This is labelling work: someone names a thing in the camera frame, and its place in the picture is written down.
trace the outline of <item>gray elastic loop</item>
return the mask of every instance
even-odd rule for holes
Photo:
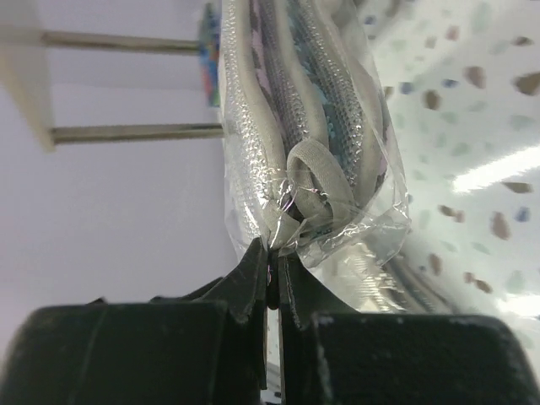
[[[334,224],[352,219],[353,192],[339,163],[322,144],[313,139],[296,144],[287,158],[287,175],[297,191],[296,206],[307,219],[328,216],[321,196],[332,208]],[[315,184],[320,193],[315,192]]]

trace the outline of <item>plastic bag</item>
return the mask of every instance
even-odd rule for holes
[[[375,263],[408,232],[401,157],[350,1],[224,0],[219,94],[238,255],[253,238],[307,267],[360,240]]]

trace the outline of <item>white wall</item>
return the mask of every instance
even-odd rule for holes
[[[190,39],[201,3],[40,0],[38,9],[48,29]],[[48,56],[57,125],[214,120],[196,60],[80,57]],[[0,125],[0,353],[34,308],[182,295],[235,265],[219,140],[45,154],[4,87]]]

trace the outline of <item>speckled surface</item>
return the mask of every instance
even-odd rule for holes
[[[408,181],[402,251],[462,311],[505,321],[540,375],[538,16],[536,0],[360,9]]]

